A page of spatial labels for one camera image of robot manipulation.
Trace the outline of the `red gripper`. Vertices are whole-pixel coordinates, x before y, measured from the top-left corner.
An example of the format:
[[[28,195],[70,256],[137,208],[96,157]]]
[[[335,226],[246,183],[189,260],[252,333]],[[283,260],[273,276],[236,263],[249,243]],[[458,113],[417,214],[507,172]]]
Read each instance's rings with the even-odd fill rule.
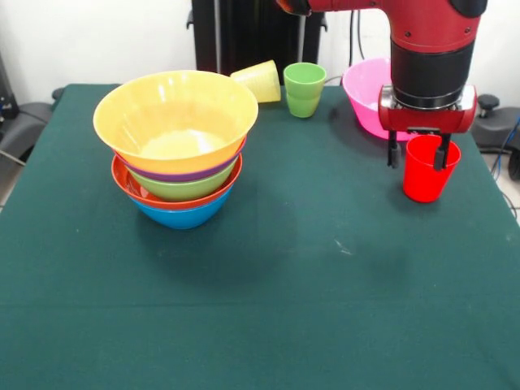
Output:
[[[384,85],[379,92],[378,114],[382,128],[388,133],[388,162],[392,169],[400,164],[401,147],[408,134],[440,136],[440,145],[435,150],[433,167],[436,171],[446,168],[450,134],[467,132],[474,121],[477,93],[473,85],[465,85],[460,97],[451,106],[436,110],[419,110],[402,106],[393,96],[392,86]]]

